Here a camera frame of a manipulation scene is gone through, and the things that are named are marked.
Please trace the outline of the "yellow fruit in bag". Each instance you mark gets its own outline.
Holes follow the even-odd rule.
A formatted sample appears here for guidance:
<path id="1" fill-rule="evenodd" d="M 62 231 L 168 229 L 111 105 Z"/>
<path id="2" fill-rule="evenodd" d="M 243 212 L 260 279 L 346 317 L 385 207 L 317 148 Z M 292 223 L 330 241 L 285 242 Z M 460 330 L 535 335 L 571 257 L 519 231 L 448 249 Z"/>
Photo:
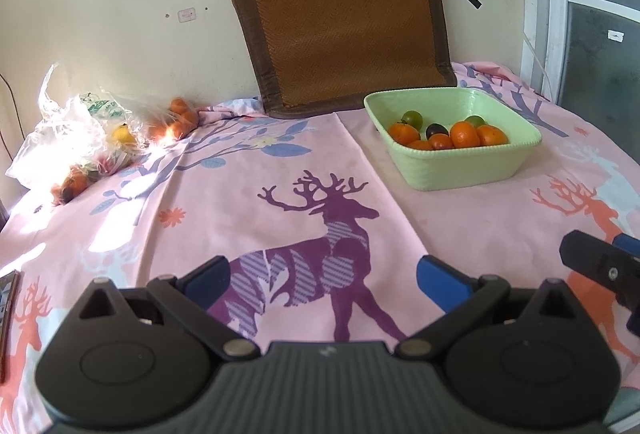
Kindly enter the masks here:
<path id="1" fill-rule="evenodd" d="M 111 134 L 111 141 L 117 146 L 132 147 L 137 145 L 137 139 L 129 131 L 127 124 L 116 126 Z"/>

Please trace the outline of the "clear plastic fruit bag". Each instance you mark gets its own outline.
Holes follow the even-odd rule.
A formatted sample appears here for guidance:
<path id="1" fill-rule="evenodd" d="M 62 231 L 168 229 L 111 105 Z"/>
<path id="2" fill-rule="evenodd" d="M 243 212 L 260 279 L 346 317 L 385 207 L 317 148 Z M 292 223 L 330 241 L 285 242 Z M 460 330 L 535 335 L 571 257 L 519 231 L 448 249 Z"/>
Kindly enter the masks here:
<path id="1" fill-rule="evenodd" d="M 93 182 L 118 172 L 142 156 L 151 143 L 151 116 L 164 111 L 155 102 L 107 90 L 74 95 L 59 105 L 48 93 L 57 68 L 51 64 L 40 85 L 37 104 L 41 120 L 6 170 L 6 176 L 28 190 L 51 190 L 74 165 L 83 168 Z M 112 131 L 120 124 L 128 125 L 136 146 L 117 146 L 111 141 Z"/>

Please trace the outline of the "white framed glass door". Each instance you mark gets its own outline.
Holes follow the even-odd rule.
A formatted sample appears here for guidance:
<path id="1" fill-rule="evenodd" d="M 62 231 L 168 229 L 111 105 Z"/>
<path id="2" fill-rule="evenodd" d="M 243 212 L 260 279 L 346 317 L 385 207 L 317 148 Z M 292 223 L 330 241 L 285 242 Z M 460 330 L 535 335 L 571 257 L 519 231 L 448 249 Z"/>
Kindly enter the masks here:
<path id="1" fill-rule="evenodd" d="M 639 0 L 525 1 L 533 86 L 638 157 Z"/>

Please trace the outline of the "orange fruits near wall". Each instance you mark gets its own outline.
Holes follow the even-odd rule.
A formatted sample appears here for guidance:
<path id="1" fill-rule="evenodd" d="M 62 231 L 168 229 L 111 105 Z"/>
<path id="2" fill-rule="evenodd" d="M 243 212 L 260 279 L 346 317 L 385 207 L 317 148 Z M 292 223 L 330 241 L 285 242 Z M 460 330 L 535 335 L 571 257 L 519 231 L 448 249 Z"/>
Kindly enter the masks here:
<path id="1" fill-rule="evenodd" d="M 169 107 L 151 116 L 148 127 L 149 139 L 160 142 L 163 139 L 178 142 L 198 127 L 200 117 L 195 108 L 185 99 L 174 98 Z"/>

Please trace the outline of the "pink deer print cloth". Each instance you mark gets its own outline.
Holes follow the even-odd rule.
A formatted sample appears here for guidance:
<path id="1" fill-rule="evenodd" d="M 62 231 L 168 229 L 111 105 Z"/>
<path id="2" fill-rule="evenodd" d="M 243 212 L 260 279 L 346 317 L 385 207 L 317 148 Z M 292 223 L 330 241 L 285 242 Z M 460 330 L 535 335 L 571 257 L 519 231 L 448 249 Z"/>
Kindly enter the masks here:
<path id="1" fill-rule="evenodd" d="M 393 343 L 438 316 L 416 266 L 433 254 L 467 274 L 535 287 L 565 279 L 620 362 L 612 419 L 639 407 L 639 341 L 614 296 L 566 269 L 562 237 L 639 232 L 638 164 L 602 131 L 541 99 L 503 69 L 459 64 L 459 83 L 510 107 L 542 142 L 503 182 L 411 189 L 362 110 L 274 120 L 257 102 L 204 112 L 183 142 L 157 149 L 66 206 L 30 192 L 1 234 L 2 272 L 22 275 L 10 321 L 1 428 L 49 422 L 34 370 L 66 313 L 98 277 L 121 288 L 236 261 L 219 316 L 274 340 Z"/>

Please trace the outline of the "orange fruit in bag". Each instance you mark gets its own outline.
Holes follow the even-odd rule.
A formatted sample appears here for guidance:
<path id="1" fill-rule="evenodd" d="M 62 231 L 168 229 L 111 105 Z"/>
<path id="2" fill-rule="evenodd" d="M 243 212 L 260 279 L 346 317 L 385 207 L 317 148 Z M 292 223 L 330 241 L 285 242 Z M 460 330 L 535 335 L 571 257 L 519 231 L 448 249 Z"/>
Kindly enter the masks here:
<path id="1" fill-rule="evenodd" d="M 64 206 L 82 194 L 91 184 L 92 181 L 86 171 L 74 165 L 62 183 L 51 189 L 53 203 L 56 206 Z"/>

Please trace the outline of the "light green plastic basin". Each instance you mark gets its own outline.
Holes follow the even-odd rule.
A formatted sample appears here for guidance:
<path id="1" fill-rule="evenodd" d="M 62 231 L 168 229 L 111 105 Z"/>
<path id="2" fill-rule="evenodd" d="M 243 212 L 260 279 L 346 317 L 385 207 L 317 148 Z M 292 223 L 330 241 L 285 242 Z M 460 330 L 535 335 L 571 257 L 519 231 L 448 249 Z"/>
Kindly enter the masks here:
<path id="1" fill-rule="evenodd" d="M 425 87 L 383 90 L 363 101 L 394 165 L 415 190 L 433 191 L 483 185 L 512 177 L 542 142 L 541 132 L 508 106 L 482 90 Z M 451 128 L 467 116 L 480 116 L 506 134 L 502 145 L 420 150 L 401 145 L 390 128 L 413 110 L 431 124 Z"/>

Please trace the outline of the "orange tangerine in basin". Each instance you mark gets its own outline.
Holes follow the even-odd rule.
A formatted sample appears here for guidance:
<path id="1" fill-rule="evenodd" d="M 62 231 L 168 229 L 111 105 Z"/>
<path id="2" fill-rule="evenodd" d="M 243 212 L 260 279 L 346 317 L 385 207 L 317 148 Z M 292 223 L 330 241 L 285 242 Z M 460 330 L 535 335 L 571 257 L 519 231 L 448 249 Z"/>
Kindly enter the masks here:
<path id="1" fill-rule="evenodd" d="M 480 136 L 476 128 L 466 121 L 455 123 L 449 130 L 449 137 L 454 148 L 474 148 L 480 146 Z"/>

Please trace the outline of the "dark plum in basin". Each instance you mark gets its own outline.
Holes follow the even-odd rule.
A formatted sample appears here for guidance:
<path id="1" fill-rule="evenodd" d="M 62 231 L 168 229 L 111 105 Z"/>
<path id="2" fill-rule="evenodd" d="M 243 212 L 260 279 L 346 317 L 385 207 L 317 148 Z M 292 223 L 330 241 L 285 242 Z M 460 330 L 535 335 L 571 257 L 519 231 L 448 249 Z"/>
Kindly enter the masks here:
<path id="1" fill-rule="evenodd" d="M 425 137 L 427 139 L 430 139 L 432 136 L 438 135 L 438 134 L 443 134 L 448 136 L 449 132 L 442 124 L 438 124 L 438 123 L 430 124 L 425 130 Z"/>

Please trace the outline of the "orange tangerine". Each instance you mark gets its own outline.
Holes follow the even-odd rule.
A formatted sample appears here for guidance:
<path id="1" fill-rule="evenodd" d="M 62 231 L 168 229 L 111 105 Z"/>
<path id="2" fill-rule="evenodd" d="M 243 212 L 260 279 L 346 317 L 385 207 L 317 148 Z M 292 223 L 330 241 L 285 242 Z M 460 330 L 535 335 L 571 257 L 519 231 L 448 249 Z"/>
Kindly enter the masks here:
<path id="1" fill-rule="evenodd" d="M 449 130 L 449 137 L 454 148 L 474 148 L 480 146 L 480 136 L 476 128 L 466 121 L 455 123 Z"/>
<path id="2" fill-rule="evenodd" d="M 387 131 L 390 134 L 390 138 L 401 146 L 408 147 L 413 142 L 418 142 L 421 139 L 419 131 L 404 122 L 392 124 Z"/>

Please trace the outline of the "small orange in basin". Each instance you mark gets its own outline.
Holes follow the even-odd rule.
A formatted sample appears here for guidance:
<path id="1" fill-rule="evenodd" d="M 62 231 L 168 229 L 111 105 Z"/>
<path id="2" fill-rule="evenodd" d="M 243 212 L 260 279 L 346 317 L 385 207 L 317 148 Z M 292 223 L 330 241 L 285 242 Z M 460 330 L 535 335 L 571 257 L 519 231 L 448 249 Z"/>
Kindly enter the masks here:
<path id="1" fill-rule="evenodd" d="M 454 149 L 454 142 L 451 137 L 448 135 L 438 134 L 432 136 L 428 143 L 430 144 L 433 150 L 450 150 Z"/>

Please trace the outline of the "brown woven seat cushion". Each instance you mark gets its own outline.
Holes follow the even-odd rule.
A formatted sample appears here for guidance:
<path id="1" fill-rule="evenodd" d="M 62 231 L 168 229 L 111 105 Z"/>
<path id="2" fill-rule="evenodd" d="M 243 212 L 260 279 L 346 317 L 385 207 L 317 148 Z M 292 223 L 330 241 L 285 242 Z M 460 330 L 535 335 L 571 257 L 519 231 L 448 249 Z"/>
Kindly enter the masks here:
<path id="1" fill-rule="evenodd" d="M 454 86 L 442 0 L 231 0 L 268 116 L 362 106 L 380 90 Z"/>

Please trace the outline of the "green lime fruit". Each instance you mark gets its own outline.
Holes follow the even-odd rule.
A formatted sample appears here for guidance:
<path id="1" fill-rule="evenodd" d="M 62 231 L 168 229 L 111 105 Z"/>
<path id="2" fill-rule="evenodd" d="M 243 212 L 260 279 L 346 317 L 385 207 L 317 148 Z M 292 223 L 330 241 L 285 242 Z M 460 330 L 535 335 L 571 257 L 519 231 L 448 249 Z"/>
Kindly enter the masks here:
<path id="1" fill-rule="evenodd" d="M 401 122 L 412 126 L 417 131 L 421 131 L 423 126 L 423 116 L 416 110 L 409 110 L 402 115 Z"/>

